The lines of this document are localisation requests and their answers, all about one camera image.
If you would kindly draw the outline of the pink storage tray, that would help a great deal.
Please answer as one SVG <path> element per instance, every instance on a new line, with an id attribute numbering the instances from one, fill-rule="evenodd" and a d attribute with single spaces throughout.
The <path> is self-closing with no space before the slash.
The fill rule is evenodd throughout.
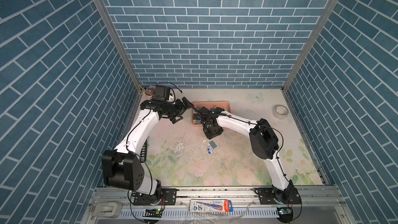
<path id="1" fill-rule="evenodd" d="M 200 110 L 202 107 L 207 108 L 208 110 L 212 110 L 215 108 L 223 108 L 225 111 L 231 113 L 230 103 L 228 101 L 203 101 L 203 102 L 193 102 L 194 107 L 197 110 Z M 199 119 L 196 111 L 192 110 L 192 119 L 191 122 L 194 126 L 198 127 L 201 123 L 195 122 L 195 119 Z"/>

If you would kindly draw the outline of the small blue white eraser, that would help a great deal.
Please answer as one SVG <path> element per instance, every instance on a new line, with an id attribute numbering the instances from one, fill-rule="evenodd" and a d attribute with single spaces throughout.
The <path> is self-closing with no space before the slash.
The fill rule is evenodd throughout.
<path id="1" fill-rule="evenodd" d="M 213 154 L 212 147 L 208 146 L 208 147 L 207 147 L 207 151 L 208 151 L 208 153 L 209 153 L 210 155 L 212 155 L 212 154 Z"/>

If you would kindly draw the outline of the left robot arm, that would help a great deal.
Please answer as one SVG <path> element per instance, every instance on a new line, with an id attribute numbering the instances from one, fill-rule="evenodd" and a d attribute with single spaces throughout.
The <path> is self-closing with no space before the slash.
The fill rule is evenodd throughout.
<path id="1" fill-rule="evenodd" d="M 182 115 L 194 105 L 186 97 L 178 99 L 174 89 L 156 86 L 155 94 L 140 104 L 136 121 L 122 141 L 102 155 L 102 170 L 105 186 L 125 189 L 154 198 L 161 198 L 161 182 L 152 174 L 146 175 L 141 151 L 152 129 L 163 118 L 171 123 L 182 119 Z"/>

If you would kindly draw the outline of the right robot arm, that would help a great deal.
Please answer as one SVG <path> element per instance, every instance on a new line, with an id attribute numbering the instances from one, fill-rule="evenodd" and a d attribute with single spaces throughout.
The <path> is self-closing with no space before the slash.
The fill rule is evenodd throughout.
<path id="1" fill-rule="evenodd" d="M 272 179 L 272 187 L 286 191 L 293 187 L 293 182 L 285 173 L 279 161 L 280 150 L 277 130 L 265 119 L 249 120 L 238 117 L 223 108 L 209 110 L 205 107 L 194 109 L 196 120 L 199 120 L 206 137 L 211 140 L 223 133 L 227 128 L 249 138 L 253 153 L 262 159 Z"/>

